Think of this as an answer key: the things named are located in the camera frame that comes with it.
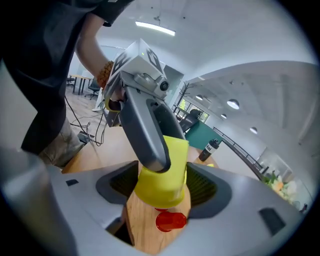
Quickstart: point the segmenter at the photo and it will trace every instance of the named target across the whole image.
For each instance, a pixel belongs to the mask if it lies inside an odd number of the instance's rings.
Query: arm
[[[97,78],[98,84],[103,88],[106,86],[107,77],[102,77],[101,72],[105,65],[110,65],[111,62],[109,62],[101,51],[96,39],[96,34],[104,22],[105,20],[99,16],[93,13],[88,13],[75,51],[83,66]]]

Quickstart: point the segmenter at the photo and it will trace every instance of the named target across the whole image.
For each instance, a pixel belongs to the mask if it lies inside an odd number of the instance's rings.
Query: ceiling
[[[239,33],[240,27],[256,23],[253,19],[263,11],[262,3],[252,0],[135,0],[112,27],[102,27],[98,37],[131,42],[142,38],[195,66],[203,48]],[[176,34],[137,27],[135,21],[160,25]]]
[[[320,148],[318,68],[297,61],[247,63],[213,72],[211,78],[201,76],[188,93],[212,114],[226,114],[240,127],[258,127],[261,121],[277,126],[314,154]],[[198,94],[204,99],[198,100]],[[239,110],[227,105],[230,99],[239,101]],[[241,116],[246,122],[251,117],[251,123],[240,123]]]

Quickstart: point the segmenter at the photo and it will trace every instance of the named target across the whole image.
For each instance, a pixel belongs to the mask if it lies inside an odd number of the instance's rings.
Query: bracelet
[[[103,69],[101,69],[99,75],[96,78],[97,83],[104,89],[106,87],[106,84],[108,82],[112,67],[114,65],[113,61],[108,61]]]

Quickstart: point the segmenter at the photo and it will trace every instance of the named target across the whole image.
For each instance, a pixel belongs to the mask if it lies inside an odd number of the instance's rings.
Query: khaki pants
[[[39,154],[46,165],[64,167],[82,149],[84,144],[71,128],[67,118],[58,136]]]

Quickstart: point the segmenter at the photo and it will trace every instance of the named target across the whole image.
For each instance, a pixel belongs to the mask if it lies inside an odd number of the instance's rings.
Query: black t-shirt
[[[38,111],[22,149],[39,154],[62,128],[66,79],[86,14],[103,18],[104,26],[110,27],[132,1],[21,1],[6,8],[11,14],[2,23],[2,34],[7,35],[2,39],[4,63]]]

